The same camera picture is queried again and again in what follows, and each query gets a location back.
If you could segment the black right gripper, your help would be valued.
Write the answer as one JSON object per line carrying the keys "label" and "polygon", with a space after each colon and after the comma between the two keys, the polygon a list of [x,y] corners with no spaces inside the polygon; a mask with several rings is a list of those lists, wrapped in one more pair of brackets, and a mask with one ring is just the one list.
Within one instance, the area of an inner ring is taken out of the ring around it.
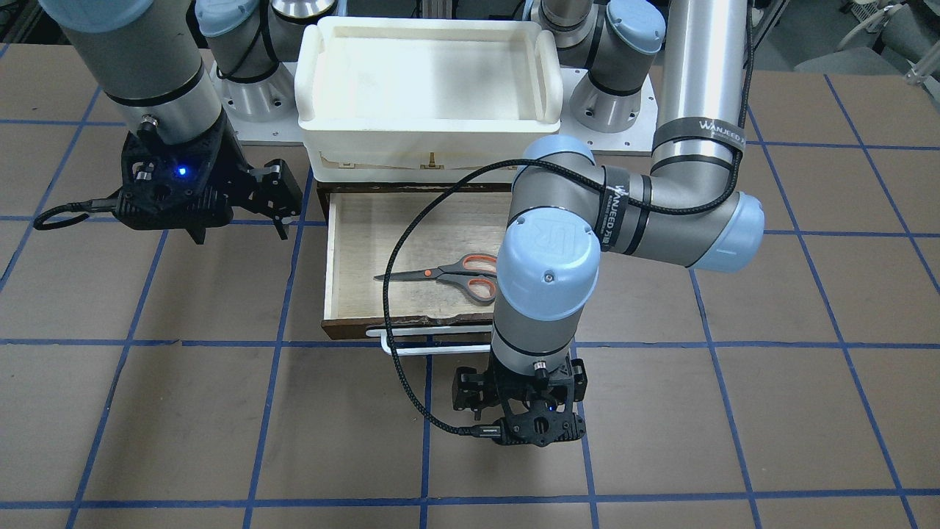
{"label": "black right gripper", "polygon": [[[301,213],[303,194],[286,160],[235,170],[222,177],[220,190],[231,205],[268,217],[280,239],[288,240],[289,221]],[[195,244],[205,244],[207,228],[187,227],[185,231]]]}

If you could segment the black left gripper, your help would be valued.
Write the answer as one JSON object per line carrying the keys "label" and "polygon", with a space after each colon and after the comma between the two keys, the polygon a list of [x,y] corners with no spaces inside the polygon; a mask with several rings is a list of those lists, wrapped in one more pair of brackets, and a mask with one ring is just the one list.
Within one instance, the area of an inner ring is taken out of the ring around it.
{"label": "black left gripper", "polygon": [[504,406],[511,411],[511,402],[518,401],[527,411],[545,408],[565,411],[571,404],[584,399],[588,387],[587,372],[581,359],[566,358],[557,369],[543,375],[522,375],[490,358],[487,369],[460,366],[452,382],[454,411],[470,409],[480,413],[490,406]]}

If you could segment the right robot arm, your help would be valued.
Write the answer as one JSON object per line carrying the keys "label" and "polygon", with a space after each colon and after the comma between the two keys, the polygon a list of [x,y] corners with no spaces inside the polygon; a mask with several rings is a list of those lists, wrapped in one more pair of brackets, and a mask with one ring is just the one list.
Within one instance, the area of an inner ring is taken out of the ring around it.
{"label": "right robot arm", "polygon": [[39,214],[57,230],[110,213],[134,230],[185,230],[201,244],[233,209],[271,218],[286,239],[302,191],[285,161],[253,168],[182,14],[164,1],[43,1],[129,128],[122,184]]}

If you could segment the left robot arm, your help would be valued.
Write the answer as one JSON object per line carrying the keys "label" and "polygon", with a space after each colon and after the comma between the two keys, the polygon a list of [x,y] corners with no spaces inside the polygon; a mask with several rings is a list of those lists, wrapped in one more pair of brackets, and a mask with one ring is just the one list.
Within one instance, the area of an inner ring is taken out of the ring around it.
{"label": "left robot arm", "polygon": [[536,140],[513,182],[496,258],[491,362],[459,369],[457,411],[522,402],[557,411],[582,399],[570,348],[604,252],[732,273],[763,238],[761,201],[736,190],[753,58],[748,1],[611,1],[588,71],[598,94],[627,96],[626,65],[665,50],[650,174],[600,165],[568,135]]}

